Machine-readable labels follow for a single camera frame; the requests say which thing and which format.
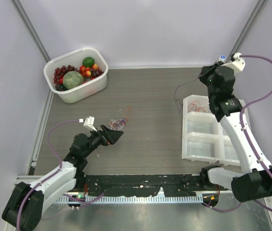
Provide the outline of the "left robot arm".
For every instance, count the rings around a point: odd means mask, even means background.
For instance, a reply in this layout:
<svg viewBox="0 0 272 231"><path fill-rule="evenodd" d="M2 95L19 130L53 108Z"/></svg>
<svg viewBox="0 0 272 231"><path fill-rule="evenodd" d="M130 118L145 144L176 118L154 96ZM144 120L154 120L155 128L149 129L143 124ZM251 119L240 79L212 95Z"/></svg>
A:
<svg viewBox="0 0 272 231"><path fill-rule="evenodd" d="M18 231L32 231L59 197L70 190L81 191L85 185L83 170L87 157L101 145L114 145L123 135L121 130L111 130L105 125L100 127L89 136L77 134L67 156L59 160L59 165L52 171L31 183L16 184L1 218Z"/></svg>

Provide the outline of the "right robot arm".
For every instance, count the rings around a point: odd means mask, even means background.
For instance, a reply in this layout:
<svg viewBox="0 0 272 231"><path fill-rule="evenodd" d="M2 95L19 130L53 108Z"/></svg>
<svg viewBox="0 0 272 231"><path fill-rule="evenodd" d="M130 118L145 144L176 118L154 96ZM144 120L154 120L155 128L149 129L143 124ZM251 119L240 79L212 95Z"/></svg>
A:
<svg viewBox="0 0 272 231"><path fill-rule="evenodd" d="M202 168L201 188L222 186L231 190L239 202L272 196L272 164L257 145L243 106L233 95L234 70L216 63L202 67L198 78L208 88L209 109L230 138L241 166L241 173L220 166Z"/></svg>

